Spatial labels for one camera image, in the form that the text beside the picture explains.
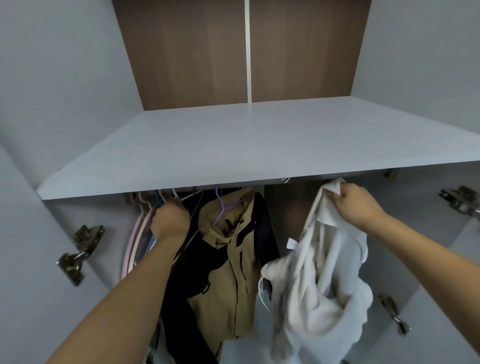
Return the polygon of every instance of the hand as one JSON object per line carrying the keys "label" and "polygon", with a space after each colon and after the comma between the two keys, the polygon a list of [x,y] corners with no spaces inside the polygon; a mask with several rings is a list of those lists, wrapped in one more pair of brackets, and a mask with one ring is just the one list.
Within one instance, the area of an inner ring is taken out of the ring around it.
{"label": "hand", "polygon": [[363,232],[371,232],[373,226],[387,214],[368,191],[353,183],[342,183],[340,194],[326,191],[339,215],[346,222]]}
{"label": "hand", "polygon": [[180,200],[170,197],[167,198],[164,205],[156,211],[150,229],[157,241],[177,236],[183,237],[180,239],[181,243],[183,243],[189,228],[190,213],[183,207]]}

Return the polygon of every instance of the white vertical strip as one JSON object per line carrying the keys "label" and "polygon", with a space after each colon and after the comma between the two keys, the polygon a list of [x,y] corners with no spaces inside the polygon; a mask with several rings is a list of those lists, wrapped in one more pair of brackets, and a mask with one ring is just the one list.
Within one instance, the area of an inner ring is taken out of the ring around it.
{"label": "white vertical strip", "polygon": [[247,56],[247,100],[252,103],[252,64],[250,60],[250,0],[245,0],[245,49]]}

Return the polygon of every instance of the right arm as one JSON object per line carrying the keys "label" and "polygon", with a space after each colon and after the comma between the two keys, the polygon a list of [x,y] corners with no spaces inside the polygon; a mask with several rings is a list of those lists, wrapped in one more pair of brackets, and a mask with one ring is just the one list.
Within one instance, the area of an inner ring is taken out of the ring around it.
{"label": "right arm", "polygon": [[480,267],[386,214],[363,187],[327,195],[345,221],[384,242],[480,355]]}

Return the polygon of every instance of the forearm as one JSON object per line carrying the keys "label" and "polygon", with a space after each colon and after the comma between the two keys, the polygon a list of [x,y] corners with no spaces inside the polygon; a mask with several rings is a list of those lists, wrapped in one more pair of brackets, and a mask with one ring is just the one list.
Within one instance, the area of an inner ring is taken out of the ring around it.
{"label": "forearm", "polygon": [[48,364],[133,364],[143,359],[184,236],[158,241],[147,256],[77,326]]}
{"label": "forearm", "polygon": [[367,232],[410,269],[480,354],[480,267],[388,215]]}

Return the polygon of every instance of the white jacket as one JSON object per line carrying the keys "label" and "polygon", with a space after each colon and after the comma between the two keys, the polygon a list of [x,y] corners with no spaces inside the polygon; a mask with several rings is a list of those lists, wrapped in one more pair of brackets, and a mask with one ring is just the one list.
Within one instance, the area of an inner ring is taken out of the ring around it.
{"label": "white jacket", "polygon": [[372,291],[358,278],[367,236],[323,197],[323,189],[339,194],[341,182],[320,188],[295,250],[262,269],[273,287],[271,356],[278,363],[304,347],[320,364],[338,364],[367,321]]}

